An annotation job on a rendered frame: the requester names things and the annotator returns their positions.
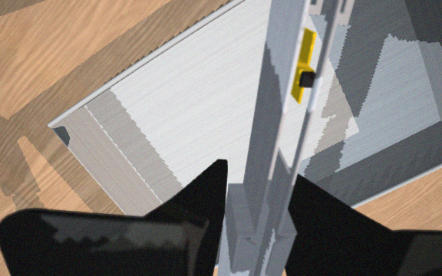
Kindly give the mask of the grey metal roasting tin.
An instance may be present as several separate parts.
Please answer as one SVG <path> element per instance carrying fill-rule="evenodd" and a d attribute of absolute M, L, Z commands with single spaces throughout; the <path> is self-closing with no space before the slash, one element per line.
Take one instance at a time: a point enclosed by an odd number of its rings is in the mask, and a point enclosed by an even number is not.
<path fill-rule="evenodd" d="M 243 183 L 271 0 L 232 0 L 48 123 L 125 215 Z M 356 209 L 442 168 L 442 0 L 355 0 L 298 174 Z"/>

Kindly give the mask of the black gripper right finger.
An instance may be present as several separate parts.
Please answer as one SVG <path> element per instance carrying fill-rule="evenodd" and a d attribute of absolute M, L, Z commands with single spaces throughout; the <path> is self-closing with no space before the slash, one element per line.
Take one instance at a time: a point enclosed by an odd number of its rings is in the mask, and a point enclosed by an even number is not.
<path fill-rule="evenodd" d="M 442 230 L 391 230 L 297 173 L 287 276 L 442 276 Z"/>

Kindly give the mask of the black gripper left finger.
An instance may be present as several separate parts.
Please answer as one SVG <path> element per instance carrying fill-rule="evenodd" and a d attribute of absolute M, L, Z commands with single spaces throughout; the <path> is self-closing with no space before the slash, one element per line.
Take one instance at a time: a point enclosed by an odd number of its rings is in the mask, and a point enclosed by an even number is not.
<path fill-rule="evenodd" d="M 0 221 L 11 276 L 213 276 L 228 160 L 217 159 L 145 216 L 43 208 Z"/>

